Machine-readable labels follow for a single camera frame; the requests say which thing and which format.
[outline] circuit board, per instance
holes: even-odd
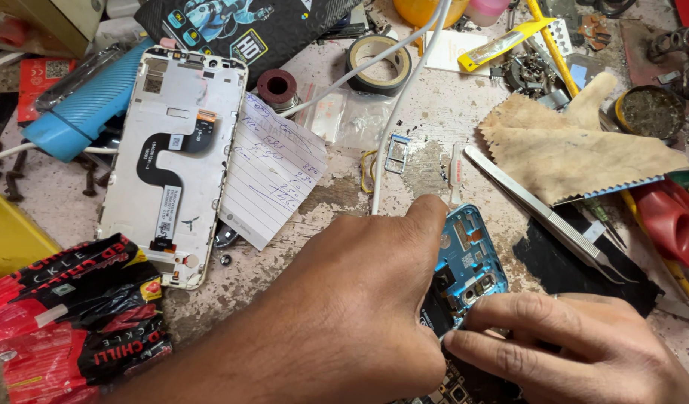
[[[447,360],[447,376],[436,391],[430,395],[407,400],[396,400],[392,404],[477,404],[464,387],[465,378],[451,360]]]

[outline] black flex cable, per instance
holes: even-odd
[[[624,3],[623,6],[620,6],[618,9],[607,10],[606,6],[604,5],[604,0],[596,0],[596,5],[594,6],[594,8],[600,13],[604,14],[604,16],[606,16],[607,18],[616,18],[618,15],[622,14],[631,6],[633,6],[634,3],[636,3],[636,0],[628,0],[626,3]]]

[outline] sim card tray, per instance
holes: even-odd
[[[404,172],[404,164],[406,164],[407,162],[407,146],[409,145],[410,140],[410,138],[402,136],[401,134],[392,133],[392,139],[390,140],[390,148],[387,152],[387,160],[385,160],[385,170],[393,172],[395,174],[401,174]],[[392,151],[394,151],[395,143],[403,144],[401,160],[396,157],[392,157]],[[392,162],[402,164],[402,166],[399,169],[393,168],[391,167]]]

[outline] black electrical tape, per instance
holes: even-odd
[[[349,73],[358,67],[357,61],[365,56],[377,56],[388,48],[397,44],[397,41],[385,35],[365,35],[352,43],[347,50],[347,62],[345,72]],[[398,49],[396,52],[385,58],[392,62],[397,69],[398,75],[393,80],[376,80],[368,77],[365,72],[350,78],[347,83],[352,90],[363,91],[365,93],[379,94],[382,96],[393,97],[401,89],[402,85],[412,74],[412,57],[405,48]]]

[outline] charging cable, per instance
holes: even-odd
[[[281,113],[278,114],[278,115],[279,115],[279,116],[283,116],[283,117],[287,117],[287,116],[290,116],[290,115],[292,115],[292,114],[295,114],[295,113],[297,113],[297,112],[302,111],[303,109],[309,107],[310,105],[316,104],[319,100],[321,100],[322,98],[326,97],[327,94],[329,94],[329,93],[331,93],[332,91],[334,91],[334,90],[336,90],[337,88],[339,88],[339,87],[340,87],[342,84],[344,84],[347,80],[349,80],[350,78],[355,77],[355,76],[358,75],[360,72],[362,72],[364,69],[369,68],[370,66],[374,65],[376,62],[379,62],[380,60],[383,60],[384,58],[386,58],[387,56],[393,54],[393,53],[396,52],[397,50],[402,49],[402,48],[405,47],[407,44],[412,43],[414,40],[416,40],[417,38],[419,38],[419,37],[421,37],[422,35],[424,35],[424,33],[427,32],[427,30],[429,30],[429,28],[431,28],[432,25],[434,25],[434,22],[436,22],[437,17],[439,16],[439,14],[442,14],[442,13],[441,13],[441,10],[442,10],[443,7],[444,7],[444,15],[447,15],[447,10],[448,10],[448,8],[449,8],[449,3],[451,3],[451,1],[449,1],[449,2],[447,2],[447,1],[440,1],[439,4],[437,5],[437,7],[435,8],[434,13],[432,14],[432,17],[429,19],[429,21],[428,21],[426,24],[424,24],[424,27],[421,27],[418,31],[415,31],[412,35],[408,36],[407,38],[403,39],[402,41],[397,42],[396,45],[389,47],[387,50],[385,50],[384,52],[382,52],[382,53],[380,53],[379,55],[375,56],[375,57],[372,58],[371,60],[368,60],[367,63],[358,66],[356,69],[353,69],[352,71],[350,71],[350,72],[347,73],[346,75],[342,76],[342,78],[340,78],[339,80],[335,81],[334,84],[332,84],[330,87],[328,87],[328,88],[327,88],[325,91],[323,91],[319,96],[313,98],[313,99],[310,100],[310,101],[307,101],[307,102],[304,103],[304,104],[297,105],[297,106],[295,106],[295,107],[293,107],[293,108],[290,108],[290,109],[288,109],[288,110],[286,110],[286,111],[284,111],[284,112],[281,112]]]
[[[22,152],[23,150],[30,150],[37,148],[38,145],[35,143],[19,144],[12,149],[8,149],[0,152],[0,159],[8,157],[11,154],[16,154]],[[96,153],[96,154],[117,154],[117,149],[105,149],[100,147],[86,147],[83,150],[85,153]]]
[[[439,5],[442,6],[439,9],[439,18],[437,19],[437,25],[434,27],[434,31],[432,32],[432,38],[429,41],[429,44],[427,45],[427,49],[424,51],[424,54],[422,55],[422,58],[419,60],[419,63],[417,63],[417,67],[414,68],[414,71],[412,72],[411,76],[409,77],[409,80],[407,80],[407,83],[405,83],[404,88],[402,89],[402,94],[399,96],[399,99],[397,102],[394,104],[394,109],[392,110],[392,115],[390,115],[389,121],[387,122],[387,125],[385,126],[385,130],[382,133],[382,138],[380,139],[380,146],[377,148],[377,162],[376,168],[375,168],[375,189],[374,189],[374,196],[372,199],[372,214],[376,215],[378,210],[379,210],[379,205],[380,205],[380,189],[382,188],[382,170],[384,166],[384,162],[387,159],[385,156],[385,145],[387,144],[387,141],[389,140],[389,133],[394,130],[394,125],[397,118],[397,114],[399,114],[399,110],[402,107],[402,100],[407,98],[407,94],[409,94],[410,89],[412,88],[412,85],[417,81],[417,76],[419,76],[419,72],[424,68],[424,64],[427,63],[427,58],[429,58],[429,54],[432,52],[434,49],[434,45],[437,43],[437,39],[439,38],[439,33],[442,30],[442,27],[444,26],[444,19],[447,17],[447,12],[449,10],[449,5],[451,4],[451,0],[441,0],[439,2]]]

